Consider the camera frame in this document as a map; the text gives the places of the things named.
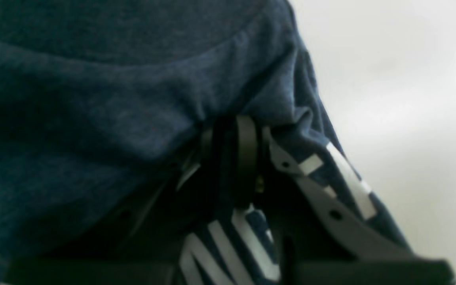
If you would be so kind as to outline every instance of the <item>clothing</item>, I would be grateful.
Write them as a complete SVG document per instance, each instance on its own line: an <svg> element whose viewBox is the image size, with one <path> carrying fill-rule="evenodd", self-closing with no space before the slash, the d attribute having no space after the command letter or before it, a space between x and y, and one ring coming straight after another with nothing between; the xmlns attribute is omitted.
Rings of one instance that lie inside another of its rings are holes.
<svg viewBox="0 0 456 285"><path fill-rule="evenodd" d="M161 166L180 166L173 154L199 123L227 114L271 126L299 163L317 153L325 164L310 176L406 246L377 198L364 217L328 163L332 147L342 149L309 55L289 5L268 0L224 41L166 63L101 63L0 41L0 280L11 258L75 238L136 186L167 177Z"/></svg>

